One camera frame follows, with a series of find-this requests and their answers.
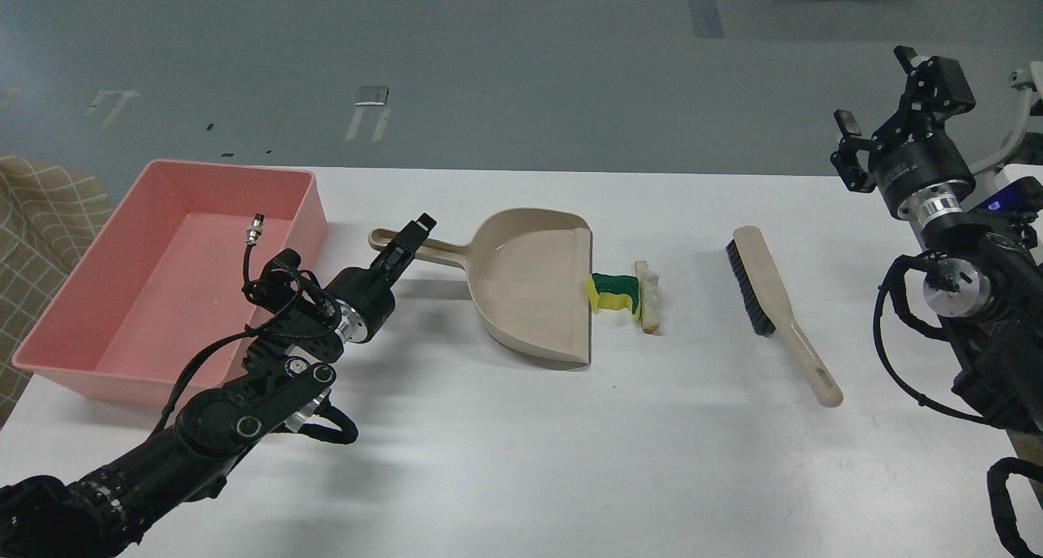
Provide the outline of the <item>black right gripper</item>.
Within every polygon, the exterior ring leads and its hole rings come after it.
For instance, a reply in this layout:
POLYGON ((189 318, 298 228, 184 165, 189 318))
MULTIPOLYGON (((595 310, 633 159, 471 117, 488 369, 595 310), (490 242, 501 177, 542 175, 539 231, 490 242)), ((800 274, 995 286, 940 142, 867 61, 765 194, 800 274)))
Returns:
POLYGON ((898 138, 865 138, 852 112, 834 110, 839 142, 830 163, 847 190, 868 194, 878 188, 889 214, 909 220, 909 198, 920 191, 949 184, 964 200, 975 190, 967 161, 944 130, 946 121, 975 110, 977 101, 959 60, 923 58, 911 46, 895 46, 893 53, 906 76, 893 116, 898 138), (860 152, 869 153, 869 171, 860 152))

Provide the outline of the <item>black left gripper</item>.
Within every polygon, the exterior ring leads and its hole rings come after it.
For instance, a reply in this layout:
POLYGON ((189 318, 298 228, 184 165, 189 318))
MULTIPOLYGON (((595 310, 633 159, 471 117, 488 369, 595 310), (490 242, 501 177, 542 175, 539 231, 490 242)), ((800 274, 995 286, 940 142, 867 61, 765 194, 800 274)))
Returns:
POLYGON ((394 312, 391 288, 412 264, 437 221, 427 213, 410 221, 377 254, 375 267, 345 268, 325 286, 325 292, 341 305, 343 320, 338 332, 345 343, 369 342, 394 312))

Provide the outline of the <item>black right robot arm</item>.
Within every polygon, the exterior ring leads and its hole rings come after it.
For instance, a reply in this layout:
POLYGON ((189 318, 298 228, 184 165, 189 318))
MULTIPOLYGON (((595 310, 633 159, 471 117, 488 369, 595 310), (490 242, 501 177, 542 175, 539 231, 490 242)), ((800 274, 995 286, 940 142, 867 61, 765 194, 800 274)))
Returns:
POLYGON ((957 60, 922 57, 897 46, 905 86, 896 112, 870 136, 853 113, 836 110, 838 149, 830 161, 849 191, 879 191, 889 214, 909 222, 922 246, 900 254, 879 284, 873 341, 887 373, 919 406, 943 415, 1041 438, 1041 183, 1001 181, 1003 169, 1041 114, 1041 67, 1010 75, 1021 95, 1001 149, 968 164, 946 121, 975 108, 957 60), (898 377, 884 349, 882 315, 891 304, 906 326, 948 344, 960 372, 951 390, 969 412, 942 405, 898 377))

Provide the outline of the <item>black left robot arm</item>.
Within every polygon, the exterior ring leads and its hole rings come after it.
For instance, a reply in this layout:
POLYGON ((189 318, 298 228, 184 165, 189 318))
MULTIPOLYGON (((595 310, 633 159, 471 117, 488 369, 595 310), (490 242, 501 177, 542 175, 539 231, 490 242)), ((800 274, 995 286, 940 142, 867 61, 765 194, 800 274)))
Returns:
POLYGON ((343 269, 328 286, 292 249, 245 275, 247 301, 271 317, 195 354, 134 450, 71 483, 38 475, 3 487, 4 557, 116 557, 181 503, 219 495, 269 434, 354 443, 357 427, 328 399, 334 364, 394 312, 392 288, 435 225, 420 215, 369 267, 343 269))

